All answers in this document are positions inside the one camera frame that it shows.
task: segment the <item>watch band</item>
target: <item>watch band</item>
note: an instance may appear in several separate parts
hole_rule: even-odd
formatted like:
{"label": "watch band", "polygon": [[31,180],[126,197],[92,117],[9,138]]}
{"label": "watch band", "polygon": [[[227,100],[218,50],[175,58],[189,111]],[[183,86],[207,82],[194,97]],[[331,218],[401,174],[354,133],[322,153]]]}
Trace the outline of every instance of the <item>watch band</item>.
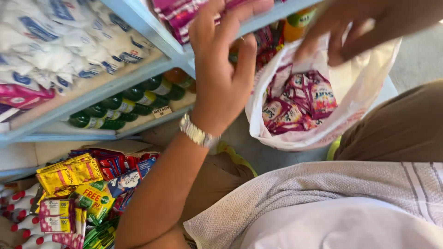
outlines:
{"label": "watch band", "polygon": [[220,137],[214,137],[211,134],[205,133],[194,125],[187,113],[180,121],[180,131],[185,133],[194,143],[205,148],[211,148],[220,139]]}

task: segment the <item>gray towel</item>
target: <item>gray towel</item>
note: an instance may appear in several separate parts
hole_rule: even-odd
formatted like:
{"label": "gray towel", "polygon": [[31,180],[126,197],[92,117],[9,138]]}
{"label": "gray towel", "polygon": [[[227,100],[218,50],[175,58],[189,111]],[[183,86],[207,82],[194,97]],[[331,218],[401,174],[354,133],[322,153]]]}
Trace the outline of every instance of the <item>gray towel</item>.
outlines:
{"label": "gray towel", "polygon": [[300,163],[243,184],[183,225],[198,248],[239,248],[246,229],[269,211],[368,197],[443,226],[442,178],[443,163]]}

